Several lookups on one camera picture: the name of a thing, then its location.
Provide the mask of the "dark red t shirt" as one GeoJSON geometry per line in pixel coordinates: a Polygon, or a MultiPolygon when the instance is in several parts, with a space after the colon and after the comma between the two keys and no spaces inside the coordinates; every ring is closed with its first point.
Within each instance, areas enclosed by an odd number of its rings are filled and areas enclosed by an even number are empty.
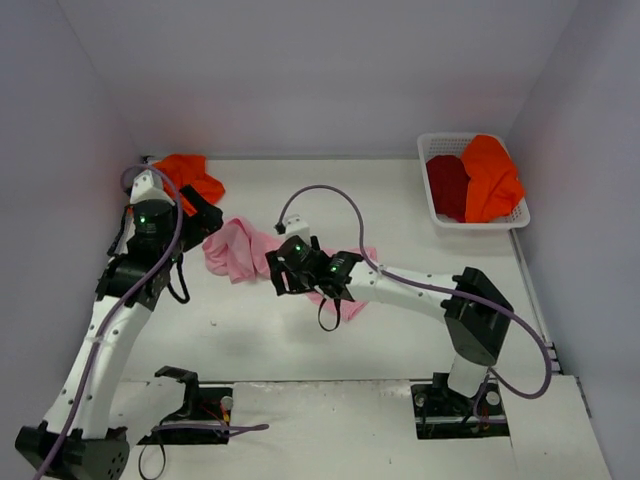
{"type": "Polygon", "coordinates": [[[470,177],[454,155],[438,155],[426,163],[435,212],[458,223],[466,222],[470,177]]]}

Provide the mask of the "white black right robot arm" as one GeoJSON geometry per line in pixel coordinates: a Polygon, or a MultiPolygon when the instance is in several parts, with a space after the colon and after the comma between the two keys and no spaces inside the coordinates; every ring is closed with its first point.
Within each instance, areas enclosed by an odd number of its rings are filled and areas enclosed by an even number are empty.
{"type": "Polygon", "coordinates": [[[429,275],[368,263],[360,253],[328,255],[313,238],[295,235],[266,253],[276,294],[318,294],[336,310],[333,331],[348,303],[379,303],[424,314],[446,326],[455,356],[442,388],[445,405],[464,412],[474,405],[488,370],[495,366],[513,307],[488,277],[467,267],[458,275],[429,275]]]}

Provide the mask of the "orange t shirt in basket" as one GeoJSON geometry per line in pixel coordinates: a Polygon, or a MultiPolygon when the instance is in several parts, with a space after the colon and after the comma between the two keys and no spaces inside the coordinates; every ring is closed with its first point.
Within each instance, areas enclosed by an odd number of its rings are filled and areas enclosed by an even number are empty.
{"type": "Polygon", "coordinates": [[[489,223],[509,216],[525,196],[518,169],[506,148],[493,136],[476,135],[460,157],[470,177],[467,223],[489,223]]]}

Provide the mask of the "pink t shirt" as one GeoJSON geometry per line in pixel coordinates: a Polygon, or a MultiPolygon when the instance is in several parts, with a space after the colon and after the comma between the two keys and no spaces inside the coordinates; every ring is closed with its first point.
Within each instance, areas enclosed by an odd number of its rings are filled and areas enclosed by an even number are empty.
{"type": "Polygon", "coordinates": [[[266,254],[281,244],[281,238],[259,231],[248,219],[233,217],[203,241],[202,251],[210,273],[239,284],[269,280],[266,254]]]}

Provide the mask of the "white plastic basket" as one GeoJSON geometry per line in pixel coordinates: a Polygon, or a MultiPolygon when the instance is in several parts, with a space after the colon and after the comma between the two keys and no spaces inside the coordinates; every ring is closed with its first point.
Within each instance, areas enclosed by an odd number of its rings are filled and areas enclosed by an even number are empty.
{"type": "Polygon", "coordinates": [[[526,192],[501,138],[486,133],[425,133],[417,146],[435,224],[458,230],[509,230],[529,224],[526,192]]]}

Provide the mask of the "orange t shirt on table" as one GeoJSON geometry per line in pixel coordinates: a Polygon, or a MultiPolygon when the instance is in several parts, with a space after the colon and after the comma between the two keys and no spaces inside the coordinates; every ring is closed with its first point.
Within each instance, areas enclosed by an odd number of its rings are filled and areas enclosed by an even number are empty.
{"type": "Polygon", "coordinates": [[[206,170],[204,155],[172,154],[154,166],[166,174],[179,189],[191,185],[209,204],[215,205],[225,194],[222,182],[206,170]]]}

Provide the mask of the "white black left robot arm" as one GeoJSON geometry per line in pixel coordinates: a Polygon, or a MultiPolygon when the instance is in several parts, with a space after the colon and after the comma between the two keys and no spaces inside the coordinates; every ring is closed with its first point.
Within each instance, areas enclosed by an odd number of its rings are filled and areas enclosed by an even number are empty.
{"type": "Polygon", "coordinates": [[[198,411],[193,371],[163,366],[150,380],[122,377],[159,297],[174,290],[171,272],[181,270],[185,253],[223,225],[221,210],[193,186],[180,194],[193,215],[160,189],[135,181],[127,251],[112,255],[103,271],[85,339],[59,396],[38,426],[24,426],[16,437],[15,448],[36,478],[118,479],[131,448],[157,425],[198,411]]]}

